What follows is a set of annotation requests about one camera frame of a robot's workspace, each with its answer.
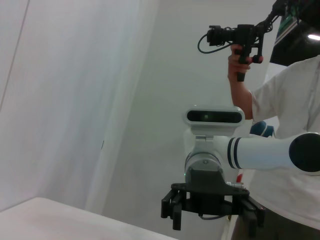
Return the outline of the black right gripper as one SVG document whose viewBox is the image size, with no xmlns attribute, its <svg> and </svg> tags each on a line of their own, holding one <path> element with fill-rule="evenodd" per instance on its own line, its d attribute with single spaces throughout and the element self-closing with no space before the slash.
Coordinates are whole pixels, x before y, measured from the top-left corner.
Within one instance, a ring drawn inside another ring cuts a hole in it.
<svg viewBox="0 0 320 240">
<path fill-rule="evenodd" d="M 265 223 L 266 208 L 249 196 L 238 183 L 225 182 L 220 171 L 195 170 L 185 183 L 173 183 L 161 200 L 161 218 L 172 220 L 172 229 L 181 230 L 182 211 L 199 217 L 222 218 L 238 215 L 246 224 L 248 237 L 256 237 Z"/>
</svg>

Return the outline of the black camera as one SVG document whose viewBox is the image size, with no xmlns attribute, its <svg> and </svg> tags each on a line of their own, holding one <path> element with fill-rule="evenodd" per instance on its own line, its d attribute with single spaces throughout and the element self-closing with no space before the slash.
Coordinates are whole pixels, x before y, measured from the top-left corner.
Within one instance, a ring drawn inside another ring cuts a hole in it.
<svg viewBox="0 0 320 240">
<path fill-rule="evenodd" d="M 248 58 L 253 48 L 257 49 L 257 54 L 252 57 L 252 62 L 255 64 L 262 63 L 262 51 L 264 35 L 273 29 L 274 21 L 286 13 L 286 4 L 274 4 L 270 14 L 260 23 L 254 24 L 239 24 L 235 28 L 225 27 L 219 25 L 209 26 L 209 30 L 203 35 L 197 43 L 197 49 L 202 54 L 213 54 L 221 51 L 231 45 L 240 45 L 241 50 L 238 52 L 238 62 L 241 65 L 248 64 Z M 203 39 L 206 39 L 210 46 L 218 47 L 216 50 L 203 51 L 200 44 Z"/>
</svg>

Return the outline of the person's bare forearm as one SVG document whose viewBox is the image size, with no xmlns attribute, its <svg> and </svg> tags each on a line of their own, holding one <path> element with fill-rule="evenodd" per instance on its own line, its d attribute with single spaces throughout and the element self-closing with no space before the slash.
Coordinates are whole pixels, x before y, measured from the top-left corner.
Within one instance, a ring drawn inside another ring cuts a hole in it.
<svg viewBox="0 0 320 240">
<path fill-rule="evenodd" d="M 242 109 L 246 120 L 253 119 L 253 98 L 245 84 L 237 80 L 229 80 L 232 102 Z"/>
</svg>

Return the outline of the person's hand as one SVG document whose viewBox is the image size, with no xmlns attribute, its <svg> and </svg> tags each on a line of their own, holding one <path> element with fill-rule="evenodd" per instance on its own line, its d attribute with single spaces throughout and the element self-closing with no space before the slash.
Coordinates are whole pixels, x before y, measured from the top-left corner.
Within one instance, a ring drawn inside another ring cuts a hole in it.
<svg viewBox="0 0 320 240">
<path fill-rule="evenodd" d="M 253 63 L 253 57 L 248 57 L 245 60 L 245 64 L 239 62 L 240 52 L 242 51 L 242 46 L 239 44 L 233 44 L 230 47 L 231 55 L 228 57 L 228 80 L 229 83 L 238 82 L 238 73 L 246 74 L 248 70 L 251 69 L 250 64 Z"/>
</svg>

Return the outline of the blue round object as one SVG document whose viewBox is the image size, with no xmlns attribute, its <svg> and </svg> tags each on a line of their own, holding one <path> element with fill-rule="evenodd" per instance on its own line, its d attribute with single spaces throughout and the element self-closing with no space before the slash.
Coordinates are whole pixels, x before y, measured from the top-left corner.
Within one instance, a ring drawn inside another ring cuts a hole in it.
<svg viewBox="0 0 320 240">
<path fill-rule="evenodd" d="M 274 127 L 267 125 L 265 121 L 260 121 L 252 125 L 249 133 L 251 135 L 268 138 L 274 135 Z"/>
</svg>

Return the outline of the person in white shirt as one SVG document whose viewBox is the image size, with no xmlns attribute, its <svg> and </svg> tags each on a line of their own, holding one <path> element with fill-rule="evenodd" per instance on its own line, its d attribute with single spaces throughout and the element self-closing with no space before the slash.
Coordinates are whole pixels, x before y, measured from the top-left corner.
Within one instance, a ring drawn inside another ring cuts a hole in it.
<svg viewBox="0 0 320 240">
<path fill-rule="evenodd" d="M 320 134 L 320 55 L 288 66 L 251 94 L 252 120 L 277 117 L 276 138 Z M 320 240 L 320 176 L 256 171 L 249 190 L 265 207 L 255 240 Z"/>
</svg>

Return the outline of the white backdrop curtain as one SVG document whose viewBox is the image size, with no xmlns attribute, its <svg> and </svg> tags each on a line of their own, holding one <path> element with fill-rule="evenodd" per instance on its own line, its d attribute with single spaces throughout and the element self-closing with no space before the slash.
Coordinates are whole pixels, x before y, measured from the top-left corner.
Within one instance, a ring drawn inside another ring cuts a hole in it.
<svg viewBox="0 0 320 240">
<path fill-rule="evenodd" d="M 0 0 L 0 211 L 101 214 L 160 0 Z"/>
</svg>

